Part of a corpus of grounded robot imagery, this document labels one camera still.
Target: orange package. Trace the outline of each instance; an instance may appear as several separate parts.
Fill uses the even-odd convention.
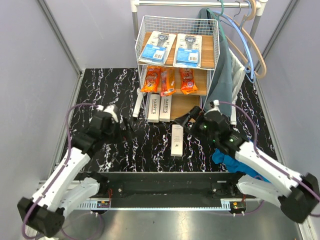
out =
[[[194,70],[192,68],[180,68],[181,91],[188,95],[198,90],[194,80]]]
[[[146,70],[144,86],[141,92],[156,93],[160,82],[161,67],[148,66]]]
[[[175,90],[175,69],[163,67],[161,70],[161,97],[170,96]]]

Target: white box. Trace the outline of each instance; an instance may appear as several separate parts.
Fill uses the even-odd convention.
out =
[[[184,128],[178,124],[173,124],[171,136],[171,156],[182,157],[184,146]]]
[[[151,94],[150,102],[149,102],[149,111],[148,111],[148,122],[158,123],[159,112],[160,112],[160,95]]]
[[[171,95],[161,97],[159,120],[162,122],[170,122],[171,99],[172,99]]]

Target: gray wall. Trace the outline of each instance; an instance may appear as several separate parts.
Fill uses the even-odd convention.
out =
[[[198,0],[198,2],[216,0]],[[81,68],[135,68],[133,23],[130,0],[46,0],[73,55]],[[269,0],[261,18],[255,41],[261,52],[268,43],[290,0]],[[144,15],[196,18],[199,7],[138,7],[139,21]],[[247,9],[236,20],[241,21]],[[238,9],[226,9],[234,16]],[[252,22],[245,28],[250,31]],[[225,33],[237,46],[240,37],[224,25]]]
[[[259,81],[284,161],[320,180],[320,1],[299,1],[266,58],[268,73]],[[314,211],[320,212],[320,206]],[[313,218],[320,236],[320,219]]]
[[[47,179],[77,75],[35,0],[0,1],[0,23],[0,238],[17,240],[17,203]]]

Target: metal floor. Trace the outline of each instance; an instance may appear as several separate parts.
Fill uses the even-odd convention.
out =
[[[66,220],[65,226],[70,225],[65,231],[72,238],[88,239],[98,228],[98,218],[79,217],[83,214],[74,211]],[[201,211],[111,210],[103,219],[104,230],[97,240],[302,240],[298,225],[269,203],[254,214],[237,217]]]

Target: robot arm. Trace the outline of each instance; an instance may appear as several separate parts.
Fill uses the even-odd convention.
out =
[[[236,177],[230,183],[234,188],[233,191],[239,191],[245,195],[255,196],[270,202],[279,207],[294,222],[303,223],[318,204],[318,200],[293,178],[303,182],[319,195],[320,191],[316,177],[310,173],[303,176],[259,150],[258,153],[261,156],[289,174],[290,177],[287,177],[257,156],[254,144],[245,136],[230,128],[226,118],[220,113],[218,105],[219,102],[218,104],[212,103],[212,109],[207,112],[195,106],[189,113],[174,121],[176,124],[183,126],[184,130],[195,138],[213,141],[215,147],[223,154],[246,164],[269,181],[264,182],[244,173],[235,174]],[[188,127],[190,119],[194,119],[195,122],[191,127]]]
[[[65,218],[78,205],[94,195],[101,196],[108,192],[108,178],[96,172],[88,174],[81,184],[67,192],[80,170],[103,144],[118,144],[133,138],[133,131],[126,119],[123,120],[124,130],[121,129],[116,106],[110,105],[105,109],[98,106],[97,110],[89,126],[72,138],[73,147],[67,163],[68,153],[32,198],[23,197],[17,205],[22,220],[34,207],[27,225],[49,238],[62,228]]]

